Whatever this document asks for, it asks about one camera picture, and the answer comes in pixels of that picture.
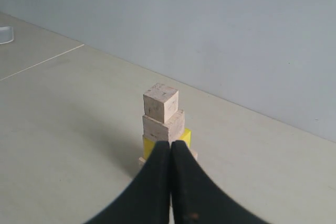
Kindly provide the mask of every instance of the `floor seam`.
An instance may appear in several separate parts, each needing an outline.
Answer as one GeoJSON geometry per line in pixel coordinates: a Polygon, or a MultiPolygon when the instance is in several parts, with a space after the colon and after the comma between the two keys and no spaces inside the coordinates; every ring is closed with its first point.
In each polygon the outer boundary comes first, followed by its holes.
{"type": "Polygon", "coordinates": [[[55,55],[55,56],[53,56],[53,57],[51,57],[51,58],[49,58],[49,59],[43,60],[43,61],[41,61],[41,62],[39,62],[39,63],[37,63],[37,64],[35,64],[35,65],[32,65],[32,66],[30,66],[30,67],[28,67],[28,68],[25,68],[25,69],[23,69],[23,70],[20,70],[19,72],[16,72],[16,73],[14,73],[14,74],[11,74],[10,76],[7,76],[7,77],[5,77],[5,78],[2,78],[2,79],[0,79],[0,81],[6,80],[6,79],[8,79],[9,77],[15,76],[15,75],[17,75],[17,74],[19,74],[19,73],[22,73],[22,72],[24,72],[24,71],[30,69],[30,68],[36,67],[36,66],[38,66],[38,65],[40,65],[40,64],[42,64],[42,63],[45,63],[45,62],[50,61],[50,60],[52,60],[52,59],[55,59],[55,58],[57,58],[57,57],[59,57],[59,56],[61,56],[61,55],[65,55],[65,54],[67,54],[67,53],[69,53],[69,52],[71,52],[71,51],[74,51],[74,50],[76,50],[76,49],[78,49],[78,48],[84,46],[84,45],[85,45],[85,44],[79,45],[79,46],[77,46],[77,47],[71,48],[70,50],[67,50],[67,51],[65,51],[65,52],[62,52],[61,54],[55,55]]]}

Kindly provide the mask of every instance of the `block tower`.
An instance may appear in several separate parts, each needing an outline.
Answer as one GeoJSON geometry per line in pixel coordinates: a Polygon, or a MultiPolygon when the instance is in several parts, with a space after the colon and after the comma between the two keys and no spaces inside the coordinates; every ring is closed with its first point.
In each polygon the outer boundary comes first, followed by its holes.
{"type": "MultiPolygon", "coordinates": [[[[156,141],[183,140],[190,148],[191,131],[184,127],[185,115],[179,110],[179,91],[157,83],[143,94],[145,115],[143,123],[143,156],[139,158],[142,167],[150,156],[156,141]]],[[[191,150],[197,159],[197,152],[191,150]]]]}

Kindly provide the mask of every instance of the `wall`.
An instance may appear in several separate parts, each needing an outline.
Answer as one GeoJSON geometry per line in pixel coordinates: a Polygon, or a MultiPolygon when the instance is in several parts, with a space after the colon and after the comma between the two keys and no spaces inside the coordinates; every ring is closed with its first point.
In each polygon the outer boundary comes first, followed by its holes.
{"type": "Polygon", "coordinates": [[[0,10],[336,141],[336,0],[0,0],[0,10]]]}

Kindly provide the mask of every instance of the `yellow block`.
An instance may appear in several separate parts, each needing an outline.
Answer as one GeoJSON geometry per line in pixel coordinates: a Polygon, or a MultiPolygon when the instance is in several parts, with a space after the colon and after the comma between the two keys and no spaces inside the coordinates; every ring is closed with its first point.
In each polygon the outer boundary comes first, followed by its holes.
{"type": "MultiPolygon", "coordinates": [[[[143,158],[147,160],[147,158],[149,157],[149,155],[151,155],[151,152],[154,148],[155,141],[152,141],[144,136],[142,136],[142,140],[143,140],[143,158]]],[[[191,130],[185,128],[179,140],[185,141],[187,146],[190,148],[191,130]]]]}

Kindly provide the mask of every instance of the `white tabletop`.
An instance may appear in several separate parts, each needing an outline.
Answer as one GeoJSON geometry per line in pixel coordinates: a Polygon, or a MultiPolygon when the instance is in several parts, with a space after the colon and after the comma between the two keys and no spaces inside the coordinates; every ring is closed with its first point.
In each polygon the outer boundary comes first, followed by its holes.
{"type": "Polygon", "coordinates": [[[335,143],[7,15],[0,23],[16,33],[0,46],[1,223],[82,223],[119,195],[138,172],[142,94],[156,82],[179,89],[200,165],[237,202],[272,223],[336,222],[335,143]]]}

